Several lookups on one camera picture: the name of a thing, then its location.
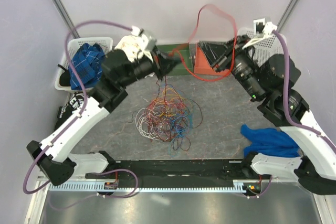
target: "white plastic basket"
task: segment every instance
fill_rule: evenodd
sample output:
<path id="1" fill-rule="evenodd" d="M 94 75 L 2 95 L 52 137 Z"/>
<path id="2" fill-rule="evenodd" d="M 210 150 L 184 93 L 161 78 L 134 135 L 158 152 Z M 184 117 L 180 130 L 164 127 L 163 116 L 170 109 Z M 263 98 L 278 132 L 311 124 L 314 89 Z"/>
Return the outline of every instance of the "white plastic basket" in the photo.
<path id="1" fill-rule="evenodd" d="M 68 50 L 69 50 L 69 56 L 72 59 L 77 50 L 85 43 L 88 43 L 90 45 L 99 44 L 101 48 L 103 49 L 105 55 L 112 50 L 113 46 L 113 40 L 109 37 L 92 37 L 92 38 L 79 38 L 79 39 L 72 39 L 68 43 Z M 69 68 L 69 62 L 67 60 L 67 57 L 65 55 L 65 52 L 63 53 L 62 61 L 60 63 L 63 67 L 66 69 Z M 57 76 L 55 80 L 55 89 L 57 90 L 65 90 L 71 93 L 74 93 L 78 90 L 72 90 L 71 87 L 63 87 L 59 84 L 59 78 L 61 74 L 64 73 L 64 70 L 61 68 L 58 68 L 57 70 Z"/>
<path id="2" fill-rule="evenodd" d="M 238 35 L 244 35 L 244 34 L 247 34 L 250 38 L 253 38 L 253 29 L 244 27 L 238 30 Z M 281 36 L 283 37 L 283 39 L 287 44 L 286 37 L 282 34 Z M 259 66 L 264 64 L 265 61 L 268 60 L 269 57 L 271 57 L 272 55 L 283 54 L 280 41 L 277 39 L 275 35 L 255 44 L 254 47 L 256 48 L 254 59 L 258 60 Z"/>

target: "blue towel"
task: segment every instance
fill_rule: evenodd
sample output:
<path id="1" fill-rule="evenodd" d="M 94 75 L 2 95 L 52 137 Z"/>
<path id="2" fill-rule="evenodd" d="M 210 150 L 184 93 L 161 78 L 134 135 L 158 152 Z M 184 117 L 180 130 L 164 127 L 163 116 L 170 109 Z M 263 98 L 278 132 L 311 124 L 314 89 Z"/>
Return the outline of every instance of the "blue towel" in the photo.
<path id="1" fill-rule="evenodd" d="M 252 144 L 244 149 L 244 156 L 249 152 L 259 152 L 275 157 L 298 157 L 299 146 L 283 131 L 273 128 L 252 130 L 242 125 L 240 132 Z"/>
<path id="2" fill-rule="evenodd" d="M 85 88 L 92 88 L 99 81 L 102 74 L 101 62 L 104 57 L 104 51 L 98 44 L 91 46 L 88 43 L 85 43 L 78 49 L 72 58 L 71 62 L 84 83 Z M 69 69 L 69 71 L 71 89 L 81 90 L 73 71 L 71 69 Z"/>

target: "blue plaid cloth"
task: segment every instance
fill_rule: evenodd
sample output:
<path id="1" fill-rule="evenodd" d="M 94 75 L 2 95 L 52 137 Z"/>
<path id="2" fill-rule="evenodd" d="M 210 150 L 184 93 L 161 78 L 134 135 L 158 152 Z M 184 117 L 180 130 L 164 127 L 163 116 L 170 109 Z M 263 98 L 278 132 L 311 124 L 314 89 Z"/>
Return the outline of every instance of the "blue plaid cloth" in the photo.
<path id="1" fill-rule="evenodd" d="M 98 44 L 91 46 L 88 43 L 83 44 L 74 55 L 71 62 L 85 88 L 92 88 L 99 81 L 102 74 L 101 63 L 104 57 L 104 51 Z M 81 90 L 74 72 L 71 69 L 69 71 L 71 89 Z"/>

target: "red cable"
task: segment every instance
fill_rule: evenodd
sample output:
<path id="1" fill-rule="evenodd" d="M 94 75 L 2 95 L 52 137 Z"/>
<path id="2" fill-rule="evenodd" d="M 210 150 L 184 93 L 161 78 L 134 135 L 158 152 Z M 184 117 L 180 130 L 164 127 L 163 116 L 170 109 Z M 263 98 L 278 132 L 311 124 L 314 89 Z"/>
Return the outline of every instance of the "red cable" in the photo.
<path id="1" fill-rule="evenodd" d="M 201 14 L 201 11 L 208 8 L 213 14 L 216 14 L 217 16 L 219 17 L 223 17 L 227 20 L 229 20 L 231 22 L 231 24 L 233 25 L 233 29 L 234 29 L 234 33 L 235 33 L 235 40 L 234 40 L 234 46 L 233 46 L 233 51 L 232 51 L 232 61 L 231 61 L 231 66 L 230 66 L 230 69 L 221 77 L 219 78 L 216 78 L 216 79 L 203 79 L 201 77 L 199 77 L 198 75 L 192 73 L 189 68 L 187 67 L 187 65 L 185 64 L 184 62 L 184 59 L 181 55 L 181 53 L 179 52 L 179 50 L 185 48 L 188 46 L 188 44 L 193 40 L 193 38 L 195 37 L 196 33 L 197 33 L 197 29 L 198 29 L 198 24 L 199 24 L 199 15 Z M 219 80 L 222 80 L 224 77 L 227 77 L 231 71 L 233 70 L 233 67 L 234 67 L 234 64 L 235 64 L 235 47 L 236 47 L 236 43 L 237 43 L 237 34 L 238 34 L 238 29 L 237 29 L 237 24 L 236 24 L 236 21 L 235 19 L 227 14 L 226 12 L 220 10 L 217 6 L 213 5 L 213 4 L 206 4 L 204 5 L 199 11 L 198 11 L 198 16 L 197 16 L 197 24 L 196 24 L 196 27 L 193 31 L 193 33 L 190 35 L 188 41 L 185 43 L 185 44 L 181 44 L 179 46 L 177 46 L 176 48 L 173 49 L 173 51 L 170 53 L 170 55 L 174 55 L 175 52 L 177 52 L 179 55 L 180 55 L 180 58 L 181 58 L 181 61 L 182 61 L 182 64 L 184 66 L 184 68 L 192 75 L 194 76 L 195 78 L 197 78 L 198 80 L 201 80 L 201 81 L 207 81 L 207 82 L 215 82 L 215 81 L 219 81 Z"/>

